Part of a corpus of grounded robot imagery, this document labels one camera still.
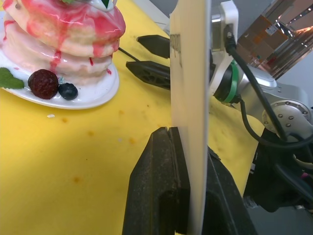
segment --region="pancake stack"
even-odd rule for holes
[[[88,0],[5,0],[3,8],[4,54],[21,68],[50,70],[76,85],[103,78],[126,28],[115,6],[102,11]]]

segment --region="white cream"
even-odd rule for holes
[[[89,0],[89,5],[92,5],[93,7],[101,10],[101,11],[111,11],[114,8],[114,4],[112,0],[109,0],[108,8],[103,4],[101,0]]]

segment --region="white board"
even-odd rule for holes
[[[207,173],[211,0],[179,0],[170,17],[171,103],[191,187],[188,234],[202,231]]]

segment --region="blueberry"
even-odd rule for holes
[[[66,100],[73,100],[78,96],[77,88],[71,83],[64,83],[59,86],[60,95]]]

